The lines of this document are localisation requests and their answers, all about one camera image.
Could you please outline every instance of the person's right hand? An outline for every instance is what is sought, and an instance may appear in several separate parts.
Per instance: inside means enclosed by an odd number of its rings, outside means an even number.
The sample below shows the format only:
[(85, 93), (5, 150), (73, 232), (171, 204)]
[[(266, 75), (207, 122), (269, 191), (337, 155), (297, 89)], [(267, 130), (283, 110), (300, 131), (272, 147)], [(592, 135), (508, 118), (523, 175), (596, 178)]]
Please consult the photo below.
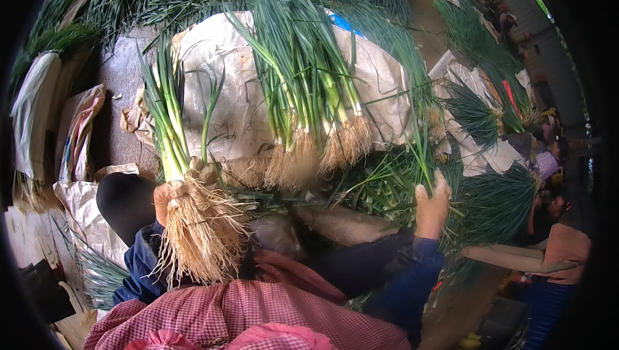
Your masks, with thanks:
[(434, 171), (434, 182), (432, 199), (428, 198), (428, 193), (423, 185), (415, 187), (415, 198), (417, 200), (415, 236), (437, 240), (449, 213), (451, 188), (440, 170)]

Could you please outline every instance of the pink checkered shirt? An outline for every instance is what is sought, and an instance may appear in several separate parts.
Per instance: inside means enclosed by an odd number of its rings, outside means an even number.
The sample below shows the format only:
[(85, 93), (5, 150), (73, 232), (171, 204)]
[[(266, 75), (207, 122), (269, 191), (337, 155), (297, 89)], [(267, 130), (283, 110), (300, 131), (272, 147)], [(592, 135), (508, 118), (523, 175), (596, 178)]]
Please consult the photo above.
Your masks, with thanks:
[(345, 295), (305, 265), (266, 250), (255, 262), (259, 280), (118, 304), (93, 326), (84, 350), (410, 349), (404, 330), (343, 308)]

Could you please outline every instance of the hand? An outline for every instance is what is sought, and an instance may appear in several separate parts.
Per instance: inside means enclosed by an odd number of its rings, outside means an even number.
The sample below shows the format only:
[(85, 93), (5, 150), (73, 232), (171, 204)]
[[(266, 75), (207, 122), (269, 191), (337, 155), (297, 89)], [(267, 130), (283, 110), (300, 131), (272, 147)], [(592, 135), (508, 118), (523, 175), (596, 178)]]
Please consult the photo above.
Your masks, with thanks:
[(174, 180), (166, 182), (155, 188), (153, 199), (155, 202), (155, 215), (159, 224), (165, 228), (168, 222), (168, 205), (173, 199), (178, 199), (187, 194), (188, 188), (184, 181)]
[(542, 206), (542, 198), (540, 195), (535, 196), (535, 200), (533, 201), (533, 209), (537, 209)]
[(434, 171), (434, 182), (432, 199), (428, 198), (428, 193), (423, 185), (415, 187), (415, 198), (417, 200), (417, 230), (415, 230), (415, 236), (430, 238), (431, 240), (437, 240), (441, 235), (441, 230), (449, 213), (449, 200), (451, 199), (451, 188), (440, 170)]
[[(214, 164), (209, 163), (202, 166), (201, 163), (193, 162), (193, 169), (199, 168), (195, 174), (196, 179), (200, 180), (206, 186), (213, 185), (217, 182), (217, 168)], [(179, 199), (188, 192), (187, 184), (181, 180), (173, 180), (166, 182), (155, 188), (153, 192), (153, 202), (155, 203), (155, 215), (159, 224), (165, 228), (168, 218), (168, 206), (173, 199)]]

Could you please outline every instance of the navy blue sleeve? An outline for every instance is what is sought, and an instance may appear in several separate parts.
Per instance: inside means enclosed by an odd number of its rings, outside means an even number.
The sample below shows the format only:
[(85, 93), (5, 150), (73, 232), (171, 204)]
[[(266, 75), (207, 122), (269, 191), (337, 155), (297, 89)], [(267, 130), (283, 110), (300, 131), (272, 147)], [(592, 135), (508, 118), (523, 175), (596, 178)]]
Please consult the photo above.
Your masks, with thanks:
[(130, 276), (123, 280), (123, 286), (113, 295), (114, 305), (130, 299), (139, 299), (146, 304), (167, 291), (165, 278), (159, 274), (151, 275), (159, 261), (159, 246), (163, 226), (155, 221), (135, 234), (135, 243), (124, 254), (124, 263)]
[(413, 245), (405, 252), (406, 269), (364, 308), (366, 314), (406, 330), (413, 349), (421, 342), (423, 306), (445, 262), (445, 256), (437, 251), (437, 247), (436, 240), (415, 237)]

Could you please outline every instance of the yellow object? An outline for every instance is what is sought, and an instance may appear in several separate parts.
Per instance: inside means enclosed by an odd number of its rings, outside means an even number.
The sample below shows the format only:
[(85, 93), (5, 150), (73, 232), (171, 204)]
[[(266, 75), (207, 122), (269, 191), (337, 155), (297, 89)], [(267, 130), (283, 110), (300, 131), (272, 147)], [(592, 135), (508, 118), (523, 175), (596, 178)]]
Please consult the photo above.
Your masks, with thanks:
[(466, 335), (466, 339), (473, 339), (474, 341), (479, 341), (479, 339), (481, 339), (481, 338), (482, 338), (481, 335), (477, 335), (475, 333), (471, 333), (470, 331)]
[(476, 341), (475, 339), (460, 339), (460, 350), (473, 350), (482, 346), (480, 341)]
[(557, 186), (563, 183), (563, 167), (561, 166), (556, 173), (550, 177), (550, 182), (553, 186)]
[(556, 109), (554, 107), (547, 109), (546, 111), (542, 112), (540, 114), (541, 118), (544, 118), (545, 116), (549, 116), (549, 115), (554, 115), (556, 112)]

